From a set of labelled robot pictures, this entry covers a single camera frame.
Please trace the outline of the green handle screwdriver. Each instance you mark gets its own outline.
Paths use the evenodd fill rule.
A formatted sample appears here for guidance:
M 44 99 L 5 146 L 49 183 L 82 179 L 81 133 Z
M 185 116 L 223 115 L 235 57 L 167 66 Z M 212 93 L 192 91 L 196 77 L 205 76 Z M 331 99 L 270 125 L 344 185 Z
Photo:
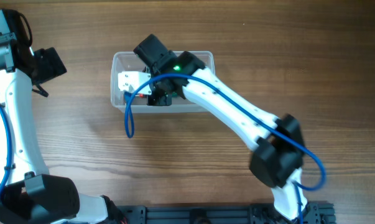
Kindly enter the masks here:
M 180 96 L 180 95 L 179 95 L 178 93 L 176 93 L 176 92 L 173 92 L 173 93 L 172 93 L 172 97 L 173 97 L 173 98 L 177 98 L 177 97 L 179 97 L 179 96 Z

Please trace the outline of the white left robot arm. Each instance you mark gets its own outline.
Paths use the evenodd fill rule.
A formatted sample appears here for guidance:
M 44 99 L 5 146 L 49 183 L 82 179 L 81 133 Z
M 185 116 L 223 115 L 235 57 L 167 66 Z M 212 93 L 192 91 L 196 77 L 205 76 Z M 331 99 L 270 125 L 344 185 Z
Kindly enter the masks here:
M 80 194 L 51 175 L 37 141 L 32 94 L 67 70 L 54 48 L 32 50 L 23 14 L 0 9 L 0 222 L 124 223 L 107 196 Z

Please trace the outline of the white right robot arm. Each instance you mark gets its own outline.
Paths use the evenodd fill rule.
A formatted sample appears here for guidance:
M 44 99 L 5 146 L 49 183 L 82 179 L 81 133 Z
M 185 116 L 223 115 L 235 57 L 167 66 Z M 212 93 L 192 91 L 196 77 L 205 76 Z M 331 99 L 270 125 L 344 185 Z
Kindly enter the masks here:
M 304 153 L 278 131 L 303 146 L 299 122 L 287 114 L 283 118 L 260 110 L 222 83 L 195 54 L 176 55 L 153 34 L 134 53 L 149 69 L 152 82 L 149 106 L 168 106 L 173 94 L 209 111 L 234 131 L 251 150 L 250 171 L 272 190 L 275 210 L 287 221 L 302 221 L 307 199 L 301 183 Z

